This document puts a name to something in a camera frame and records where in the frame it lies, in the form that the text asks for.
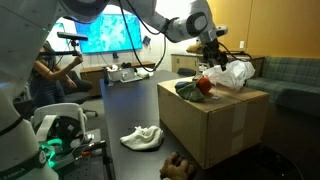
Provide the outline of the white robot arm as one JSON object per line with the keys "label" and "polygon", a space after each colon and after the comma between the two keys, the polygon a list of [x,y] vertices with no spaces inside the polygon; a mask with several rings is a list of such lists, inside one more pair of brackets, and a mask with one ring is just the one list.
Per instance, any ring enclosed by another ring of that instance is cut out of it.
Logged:
{"label": "white robot arm", "polygon": [[108,5],[135,14],[173,43],[199,38],[206,56],[220,65],[218,38],[228,29],[214,24],[207,0],[191,0],[184,17],[166,18],[157,0],[0,0],[0,179],[58,180],[31,122],[14,107],[60,18],[93,22]]}

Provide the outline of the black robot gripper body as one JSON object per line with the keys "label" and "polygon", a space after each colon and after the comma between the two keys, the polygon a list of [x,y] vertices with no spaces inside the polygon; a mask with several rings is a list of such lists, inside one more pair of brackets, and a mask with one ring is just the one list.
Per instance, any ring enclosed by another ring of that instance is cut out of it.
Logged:
{"label": "black robot gripper body", "polygon": [[204,43],[202,54],[204,60],[209,64],[210,67],[219,65],[222,71],[226,70],[226,64],[228,63],[228,58],[225,52],[219,49],[220,42],[214,39],[211,42]]}

